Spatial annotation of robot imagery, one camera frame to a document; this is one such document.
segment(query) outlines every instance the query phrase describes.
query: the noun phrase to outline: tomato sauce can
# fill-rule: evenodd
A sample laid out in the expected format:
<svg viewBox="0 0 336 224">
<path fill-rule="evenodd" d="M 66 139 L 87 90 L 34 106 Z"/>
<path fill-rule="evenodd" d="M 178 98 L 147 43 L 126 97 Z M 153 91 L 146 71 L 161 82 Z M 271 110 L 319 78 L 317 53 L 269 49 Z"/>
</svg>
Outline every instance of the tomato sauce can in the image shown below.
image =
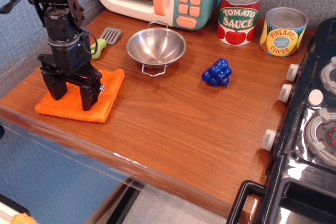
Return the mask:
<svg viewBox="0 0 336 224">
<path fill-rule="evenodd" d="M 229 45 L 242 46 L 254 36 L 261 0 L 221 0 L 218 37 Z"/>
<path fill-rule="evenodd" d="M 307 16 L 289 7 L 277 7 L 266 13 L 264 28 L 260 37 L 260 47 L 274 56 L 290 56 L 300 47 Z"/>
</svg>

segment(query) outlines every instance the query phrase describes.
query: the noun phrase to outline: spatula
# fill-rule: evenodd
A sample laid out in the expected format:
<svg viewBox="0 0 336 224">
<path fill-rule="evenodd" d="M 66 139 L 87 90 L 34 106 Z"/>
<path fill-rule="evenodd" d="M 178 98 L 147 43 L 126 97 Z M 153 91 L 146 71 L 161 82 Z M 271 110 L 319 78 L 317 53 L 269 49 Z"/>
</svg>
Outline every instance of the spatula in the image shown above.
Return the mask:
<svg viewBox="0 0 336 224">
<path fill-rule="evenodd" d="M 97 39 L 98 48 L 97 48 L 97 52 L 94 55 L 92 55 L 92 59 L 97 60 L 100 57 L 101 51 L 106 47 L 107 44 L 114 45 L 117 42 L 120 34 L 121 34 L 121 30 L 119 29 L 110 28 L 110 27 L 105 28 L 105 30 L 103 31 L 99 39 Z M 92 54 L 94 53 L 95 48 L 96 48 L 96 43 L 91 45 Z"/>
</svg>

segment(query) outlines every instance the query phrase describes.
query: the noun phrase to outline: blue floor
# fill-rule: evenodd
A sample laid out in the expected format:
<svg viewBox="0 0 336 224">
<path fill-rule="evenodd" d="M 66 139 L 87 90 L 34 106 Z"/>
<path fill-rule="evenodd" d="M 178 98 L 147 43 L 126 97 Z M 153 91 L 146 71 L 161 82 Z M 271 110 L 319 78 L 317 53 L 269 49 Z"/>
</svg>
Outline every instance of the blue floor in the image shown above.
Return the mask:
<svg viewBox="0 0 336 224">
<path fill-rule="evenodd" d="M 83 223 L 125 174 L 0 120 L 0 194 L 39 224 Z"/>
</svg>

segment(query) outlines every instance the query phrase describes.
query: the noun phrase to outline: microwave keypad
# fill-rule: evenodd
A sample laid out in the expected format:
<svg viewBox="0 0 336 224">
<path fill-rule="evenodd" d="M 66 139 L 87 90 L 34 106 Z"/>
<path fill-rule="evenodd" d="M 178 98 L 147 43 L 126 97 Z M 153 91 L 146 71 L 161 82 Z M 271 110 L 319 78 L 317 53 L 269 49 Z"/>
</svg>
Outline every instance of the microwave keypad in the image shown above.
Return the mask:
<svg viewBox="0 0 336 224">
<path fill-rule="evenodd" d="M 192 17 L 179 16 L 176 19 L 176 23 L 185 28 L 193 29 L 197 25 L 197 20 L 193 17 L 198 17 L 201 14 L 201 8 L 199 5 L 202 0 L 178 0 L 181 3 L 178 5 L 178 11 L 180 14 L 187 15 L 189 14 Z"/>
</svg>

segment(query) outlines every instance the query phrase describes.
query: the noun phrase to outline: toy stove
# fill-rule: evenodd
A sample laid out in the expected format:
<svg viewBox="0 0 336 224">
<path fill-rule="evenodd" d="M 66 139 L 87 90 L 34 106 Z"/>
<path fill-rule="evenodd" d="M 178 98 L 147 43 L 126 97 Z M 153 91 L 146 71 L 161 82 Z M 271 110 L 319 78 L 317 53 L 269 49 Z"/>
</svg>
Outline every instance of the toy stove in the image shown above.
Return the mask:
<svg viewBox="0 0 336 224">
<path fill-rule="evenodd" d="M 243 182 L 227 223 L 237 223 L 249 194 L 260 197 L 252 223 L 336 223 L 336 18 L 319 25 L 287 80 L 281 127 L 263 141 L 266 185 Z"/>
</svg>

